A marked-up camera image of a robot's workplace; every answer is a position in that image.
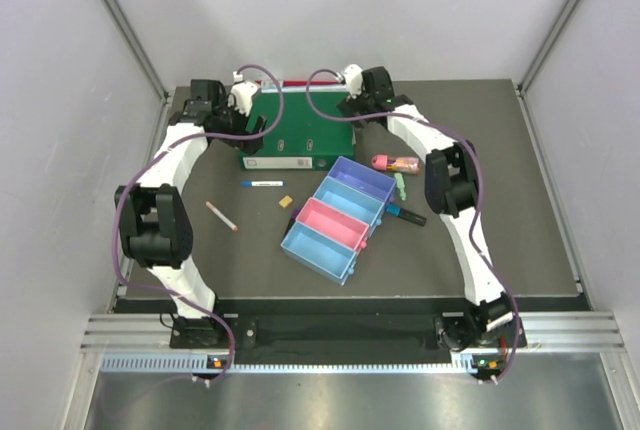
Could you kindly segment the white blue pen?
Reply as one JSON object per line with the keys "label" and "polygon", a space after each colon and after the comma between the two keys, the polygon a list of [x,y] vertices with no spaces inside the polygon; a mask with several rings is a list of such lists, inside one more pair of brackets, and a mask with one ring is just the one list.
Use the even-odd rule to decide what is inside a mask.
{"label": "white blue pen", "polygon": [[257,188],[257,187],[283,187],[284,181],[281,180],[251,180],[243,181],[241,186],[243,188]]}

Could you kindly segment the green ring binder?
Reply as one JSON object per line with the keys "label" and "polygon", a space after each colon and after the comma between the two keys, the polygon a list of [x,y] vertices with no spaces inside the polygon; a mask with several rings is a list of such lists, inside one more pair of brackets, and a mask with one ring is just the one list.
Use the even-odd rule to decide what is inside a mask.
{"label": "green ring binder", "polygon": [[283,88],[284,112],[272,132],[263,138],[263,147],[253,155],[241,154],[245,170],[327,170],[340,157],[355,157],[356,137],[349,123],[337,122],[338,104],[347,92],[337,85],[311,88],[319,116],[309,106],[302,86]]}

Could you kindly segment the purple drawer bin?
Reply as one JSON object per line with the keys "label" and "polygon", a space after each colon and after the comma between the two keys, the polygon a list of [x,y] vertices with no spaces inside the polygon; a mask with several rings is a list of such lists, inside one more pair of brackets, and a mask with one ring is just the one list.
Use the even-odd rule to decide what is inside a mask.
{"label": "purple drawer bin", "polygon": [[385,203],[394,199],[396,181],[379,171],[340,156],[328,176]]}

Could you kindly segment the crayon tube pink cap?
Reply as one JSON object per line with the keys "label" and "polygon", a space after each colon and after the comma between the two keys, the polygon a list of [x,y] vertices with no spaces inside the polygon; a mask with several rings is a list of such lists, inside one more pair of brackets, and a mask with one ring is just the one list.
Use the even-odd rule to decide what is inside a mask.
{"label": "crayon tube pink cap", "polygon": [[420,160],[416,157],[394,157],[378,154],[371,159],[371,166],[380,172],[417,175],[420,171]]}

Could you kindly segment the yellow eraser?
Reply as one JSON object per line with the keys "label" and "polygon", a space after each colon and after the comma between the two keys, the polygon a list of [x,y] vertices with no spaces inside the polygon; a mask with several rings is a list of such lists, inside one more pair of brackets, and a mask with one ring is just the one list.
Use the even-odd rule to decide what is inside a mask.
{"label": "yellow eraser", "polygon": [[287,208],[292,202],[293,199],[290,196],[286,195],[279,201],[279,205],[282,208]]}

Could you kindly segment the green highlighter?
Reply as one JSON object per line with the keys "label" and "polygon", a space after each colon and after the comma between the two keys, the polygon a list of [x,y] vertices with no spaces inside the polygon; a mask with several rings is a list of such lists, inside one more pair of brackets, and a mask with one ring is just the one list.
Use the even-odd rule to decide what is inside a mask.
{"label": "green highlighter", "polygon": [[405,180],[404,180],[404,176],[402,173],[400,172],[395,172],[394,173],[394,178],[396,181],[396,189],[398,191],[399,197],[402,201],[406,201],[407,200],[407,193],[406,193],[406,184],[405,184]]}

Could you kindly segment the light blue bin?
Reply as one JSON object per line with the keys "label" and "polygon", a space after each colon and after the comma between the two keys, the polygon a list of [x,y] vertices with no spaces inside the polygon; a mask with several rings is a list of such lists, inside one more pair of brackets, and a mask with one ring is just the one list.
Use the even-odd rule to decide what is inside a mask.
{"label": "light blue bin", "polygon": [[354,273],[356,251],[305,224],[294,223],[281,248],[289,257],[336,284],[344,285]]}
{"label": "light blue bin", "polygon": [[375,228],[381,224],[384,204],[332,177],[325,177],[313,194],[316,200]]}

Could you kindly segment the blue black marker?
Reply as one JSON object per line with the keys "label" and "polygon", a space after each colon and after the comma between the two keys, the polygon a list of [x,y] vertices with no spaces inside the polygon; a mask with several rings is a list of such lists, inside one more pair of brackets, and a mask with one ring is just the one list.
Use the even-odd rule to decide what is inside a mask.
{"label": "blue black marker", "polygon": [[399,218],[401,220],[404,220],[406,222],[409,222],[411,224],[414,225],[418,225],[421,227],[424,227],[426,225],[427,219],[422,216],[419,215],[417,213],[414,213],[412,211],[409,211],[407,209],[404,209],[398,205],[394,205],[394,204],[389,204],[386,209],[385,212],[389,215],[392,215],[396,218]]}

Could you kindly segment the pink drawer bin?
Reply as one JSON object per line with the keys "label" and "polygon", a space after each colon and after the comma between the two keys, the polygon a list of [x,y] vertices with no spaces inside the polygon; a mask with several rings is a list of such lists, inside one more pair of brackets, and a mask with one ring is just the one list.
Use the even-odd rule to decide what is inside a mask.
{"label": "pink drawer bin", "polygon": [[309,198],[296,221],[356,252],[367,246],[368,224],[318,199]]}

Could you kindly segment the purple black highlighter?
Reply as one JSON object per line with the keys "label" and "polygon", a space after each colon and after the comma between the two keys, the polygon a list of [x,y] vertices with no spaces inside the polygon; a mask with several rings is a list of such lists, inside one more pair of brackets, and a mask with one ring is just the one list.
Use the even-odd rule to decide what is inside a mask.
{"label": "purple black highlighter", "polygon": [[287,223],[286,230],[284,232],[284,237],[286,237],[288,235],[289,231],[291,230],[291,228],[295,224],[297,216],[299,215],[300,211],[301,211],[300,207],[295,207],[293,209],[292,214],[290,216],[290,219],[289,219],[289,221]]}

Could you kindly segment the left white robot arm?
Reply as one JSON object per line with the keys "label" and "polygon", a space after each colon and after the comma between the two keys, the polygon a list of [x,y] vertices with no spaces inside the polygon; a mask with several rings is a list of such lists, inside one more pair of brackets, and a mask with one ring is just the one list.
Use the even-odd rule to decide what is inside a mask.
{"label": "left white robot arm", "polygon": [[227,324],[213,311],[216,295],[192,257],[193,229],[182,190],[213,134],[225,144],[252,154],[263,146],[267,120],[250,119],[257,83],[236,74],[230,87],[217,80],[194,80],[181,110],[169,119],[156,164],[126,190],[119,187],[119,236],[126,257],[147,269],[169,292],[174,348],[210,348],[226,337]]}

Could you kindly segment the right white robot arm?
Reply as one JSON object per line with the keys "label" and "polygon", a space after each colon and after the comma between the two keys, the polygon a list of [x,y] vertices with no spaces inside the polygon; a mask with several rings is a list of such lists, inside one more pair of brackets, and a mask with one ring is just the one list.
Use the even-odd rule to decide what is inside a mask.
{"label": "right white robot arm", "polygon": [[473,145],[459,133],[429,122],[411,99],[397,95],[383,67],[364,70],[351,64],[334,78],[347,91],[340,104],[343,117],[353,126],[380,123],[423,162],[425,199],[453,242],[468,301],[461,319],[442,321],[442,344],[453,351],[492,344],[517,318],[513,297],[496,274],[484,236],[484,180]]}

